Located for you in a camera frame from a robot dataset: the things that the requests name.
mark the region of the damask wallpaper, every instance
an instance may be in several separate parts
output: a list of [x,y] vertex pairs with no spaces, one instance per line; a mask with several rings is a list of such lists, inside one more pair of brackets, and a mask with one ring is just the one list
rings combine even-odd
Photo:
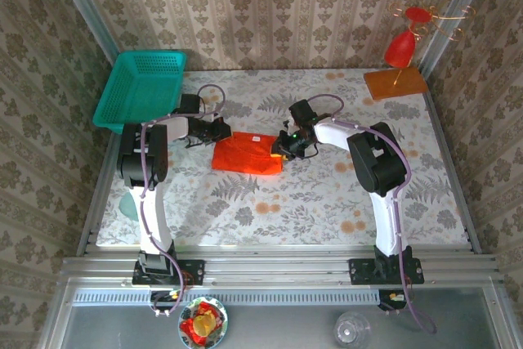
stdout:
[[72,0],[0,0],[0,347],[35,347],[108,135],[110,71]]
[[523,325],[523,0],[475,0],[431,89],[482,247]]
[[182,49],[189,70],[381,66],[393,1],[93,0],[120,51]]

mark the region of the orange cloth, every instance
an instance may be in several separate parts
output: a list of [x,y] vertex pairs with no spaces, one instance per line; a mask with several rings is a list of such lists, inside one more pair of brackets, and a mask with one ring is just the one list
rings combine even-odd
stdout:
[[271,157],[270,148],[276,136],[234,132],[230,138],[214,146],[212,169],[275,175],[283,170],[281,157]]

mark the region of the floral tablecloth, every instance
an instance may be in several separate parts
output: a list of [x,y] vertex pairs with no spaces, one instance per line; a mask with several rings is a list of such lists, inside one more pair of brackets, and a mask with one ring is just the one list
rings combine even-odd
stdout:
[[[465,244],[467,238],[422,95],[373,101],[363,75],[369,70],[217,71],[186,74],[183,92],[205,83],[227,95],[222,115],[233,131],[277,135],[288,107],[318,93],[345,101],[338,119],[373,125],[385,121],[413,169],[403,193],[404,230],[411,244]],[[203,92],[207,107],[221,95]],[[322,114],[338,102],[311,102]],[[179,245],[374,244],[376,226],[369,195],[356,180],[348,152],[320,145],[309,160],[284,164],[277,176],[211,169],[213,145],[169,145],[165,211]],[[123,181],[114,176],[98,245],[138,244],[136,210]]]

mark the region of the teal basket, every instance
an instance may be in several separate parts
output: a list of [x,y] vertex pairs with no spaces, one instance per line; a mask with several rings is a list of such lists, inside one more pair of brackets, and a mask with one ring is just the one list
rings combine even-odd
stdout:
[[178,104],[187,56],[179,51],[126,51],[118,55],[93,123],[121,134],[125,123],[171,113]]

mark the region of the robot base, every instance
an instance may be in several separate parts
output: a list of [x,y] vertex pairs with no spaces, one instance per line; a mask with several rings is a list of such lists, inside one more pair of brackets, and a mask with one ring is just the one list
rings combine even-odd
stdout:
[[[182,272],[189,274],[187,284],[190,286],[203,285],[203,275],[205,274],[205,261],[199,259],[184,259],[177,260],[178,266]],[[132,284],[135,286],[179,286],[180,280],[178,274],[175,272],[174,276],[145,273],[139,261],[134,265],[134,272],[132,274]]]
[[[374,246],[374,259],[350,259],[349,273],[352,285],[380,285],[401,284],[399,256],[387,257]],[[403,266],[405,275],[409,277],[409,284],[423,284],[422,264],[419,259],[412,257],[412,249],[408,246],[403,252]]]

